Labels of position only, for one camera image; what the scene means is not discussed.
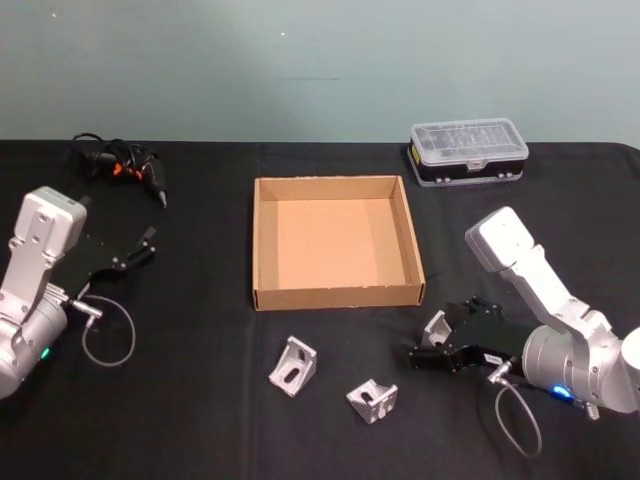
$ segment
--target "plastic storage box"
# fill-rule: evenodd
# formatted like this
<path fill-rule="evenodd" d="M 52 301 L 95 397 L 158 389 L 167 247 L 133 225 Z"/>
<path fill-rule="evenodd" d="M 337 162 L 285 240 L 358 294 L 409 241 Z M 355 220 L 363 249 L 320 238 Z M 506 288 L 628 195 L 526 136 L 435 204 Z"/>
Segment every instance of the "plastic storage box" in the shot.
<path fill-rule="evenodd" d="M 511 120 L 422 123 L 411 128 L 408 156 L 423 187 L 517 180 L 529 148 Z"/>

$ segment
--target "open cardboard box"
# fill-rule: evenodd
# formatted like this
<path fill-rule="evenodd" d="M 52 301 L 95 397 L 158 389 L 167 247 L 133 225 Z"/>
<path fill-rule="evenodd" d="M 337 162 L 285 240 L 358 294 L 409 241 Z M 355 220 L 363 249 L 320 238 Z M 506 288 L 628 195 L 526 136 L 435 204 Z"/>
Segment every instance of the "open cardboard box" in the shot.
<path fill-rule="evenodd" d="M 402 178 L 258 178 L 256 310 L 419 305 L 424 274 Z"/>

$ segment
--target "cable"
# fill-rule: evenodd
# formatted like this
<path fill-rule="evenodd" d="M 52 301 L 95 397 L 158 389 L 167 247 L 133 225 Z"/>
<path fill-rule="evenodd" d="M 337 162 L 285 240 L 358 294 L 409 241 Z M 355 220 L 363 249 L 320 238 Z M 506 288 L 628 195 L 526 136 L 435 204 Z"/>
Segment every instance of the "cable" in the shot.
<path fill-rule="evenodd" d="M 504 388 L 498 392 L 498 395 L 496 395 L 496 403 L 495 403 L 496 417 L 498 419 L 498 423 L 500 424 L 500 428 L 502 428 L 502 431 L 507 436 L 509 441 L 513 444 L 513 446 L 516 447 L 516 450 L 518 450 L 523 456 L 527 458 L 536 458 L 538 455 L 540 455 L 540 452 L 542 452 L 542 434 L 540 433 L 540 427 L 538 426 L 536 417 L 533 415 L 533 412 L 529 408 L 529 405 L 527 405 L 527 402 L 522 397 L 520 392 L 516 390 L 516 387 L 514 387 L 512 384 L 510 384 L 507 381 L 501 382 L 501 385 L 504 385 Z M 529 416 L 529 419 L 531 420 L 531 425 L 533 425 L 533 429 L 536 432 L 536 441 L 537 441 L 537 447 L 534 453 L 525 452 L 524 449 L 518 443 L 518 441 L 515 438 L 513 438 L 513 435 L 511 435 L 511 432 L 509 432 L 504 422 L 502 421 L 502 417 L 500 416 L 500 398 L 502 397 L 504 392 L 506 392 L 507 390 L 511 390 L 511 392 L 516 396 L 516 398 L 520 401 L 522 408 L 524 408 L 524 411 L 526 412 L 526 414 Z"/>
<path fill-rule="evenodd" d="M 89 298 L 92 300 L 99 300 L 102 302 L 110 303 L 114 307 L 117 307 L 128 320 L 129 325 L 131 326 L 131 347 L 129 348 L 129 351 L 127 352 L 127 354 L 117 362 L 103 362 L 102 360 L 98 360 L 96 357 L 94 357 L 89 351 L 89 348 L 87 347 L 87 334 L 89 333 L 89 329 L 93 325 L 92 321 L 87 322 L 87 324 L 84 327 L 84 331 L 82 332 L 82 349 L 84 350 L 84 353 L 87 355 L 87 357 L 89 357 L 89 360 L 100 365 L 101 367 L 108 367 L 108 368 L 119 367 L 120 365 L 122 365 L 123 363 L 125 363 L 127 360 L 131 358 L 131 355 L 133 355 L 133 351 L 136 348 L 136 327 L 133 324 L 133 319 L 131 318 L 131 315 L 129 315 L 129 312 L 127 312 L 127 310 L 122 305 L 120 305 L 115 300 L 111 300 L 110 298 L 102 297 L 100 295 L 85 295 L 83 298 Z"/>

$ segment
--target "black tablecloth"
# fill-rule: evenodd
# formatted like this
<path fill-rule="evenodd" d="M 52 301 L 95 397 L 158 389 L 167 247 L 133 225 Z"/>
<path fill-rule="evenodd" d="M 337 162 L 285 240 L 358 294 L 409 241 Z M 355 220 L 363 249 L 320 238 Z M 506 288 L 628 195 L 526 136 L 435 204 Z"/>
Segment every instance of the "black tablecloth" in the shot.
<path fill-rule="evenodd" d="M 591 423 L 525 392 L 544 440 L 528 461 L 498 429 L 486 370 L 413 371 L 400 353 L 446 302 L 474 294 L 501 303 L 510 321 L 533 324 L 514 289 L 485 273 L 464 242 L 469 226 L 503 205 L 619 336 L 640 325 L 640 152 L 532 144 L 520 181 L 429 190 L 412 178 L 401 145 L 156 146 L 169 181 L 166 211 L 136 185 L 62 185 L 64 143 L 0 143 L 0 239 L 10 238 L 22 195 L 44 184 L 92 196 L 86 232 L 126 244 L 149 225 L 158 230 L 153 263 L 96 288 L 132 313 L 134 357 L 119 369 L 94 366 L 80 347 L 81 317 L 72 317 L 51 356 L 0 402 L 3 479 L 640 478 L 635 416 L 603 412 Z M 427 276 L 423 305 L 256 313 L 254 178 L 372 174 L 405 178 Z M 8 257 L 0 249 L 0 265 Z M 111 351 L 94 338 L 95 348 L 122 353 L 126 342 L 102 328 Z M 294 399 L 267 380 L 289 335 L 319 355 L 316 377 Z M 369 378 L 399 388 L 396 409 L 371 426 L 345 400 Z M 531 445 L 515 402 L 505 406 Z"/>

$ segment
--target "table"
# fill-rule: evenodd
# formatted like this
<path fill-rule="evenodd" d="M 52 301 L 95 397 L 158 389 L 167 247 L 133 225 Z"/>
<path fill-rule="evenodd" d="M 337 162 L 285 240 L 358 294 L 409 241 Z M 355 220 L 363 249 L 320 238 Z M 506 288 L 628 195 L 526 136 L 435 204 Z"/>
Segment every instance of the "table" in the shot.
<path fill-rule="evenodd" d="M 469 226 L 503 205 L 546 248 L 569 290 L 605 312 L 619 336 L 640 324 L 640 224 L 633 216 L 640 152 L 531 144 L 518 182 L 421 189 L 403 145 L 156 146 L 169 181 L 166 211 L 135 185 L 64 186 L 92 196 L 86 232 L 131 242 L 149 225 L 158 230 L 153 263 L 96 290 L 133 315 L 134 357 L 115 370 L 92 365 L 80 347 L 81 317 L 72 318 L 50 357 L 0 402 L 3 478 L 640 477 L 635 416 L 603 412 L 590 423 L 578 409 L 525 392 L 544 443 L 541 457 L 528 461 L 498 428 L 486 370 L 413 371 L 401 354 L 446 302 L 473 294 L 501 303 L 510 321 L 533 322 L 511 285 L 485 273 L 464 242 Z M 64 142 L 0 143 L 0 239 L 10 238 L 24 193 L 61 182 L 64 151 Z M 375 174 L 405 179 L 427 276 L 422 306 L 255 312 L 254 178 Z M 8 255 L 0 249 L 0 265 Z M 102 328 L 117 356 L 126 342 Z M 316 377 L 294 399 L 267 380 L 289 335 L 319 355 Z M 369 378 L 399 388 L 396 409 L 372 426 L 344 398 Z M 515 402 L 505 404 L 531 440 Z"/>

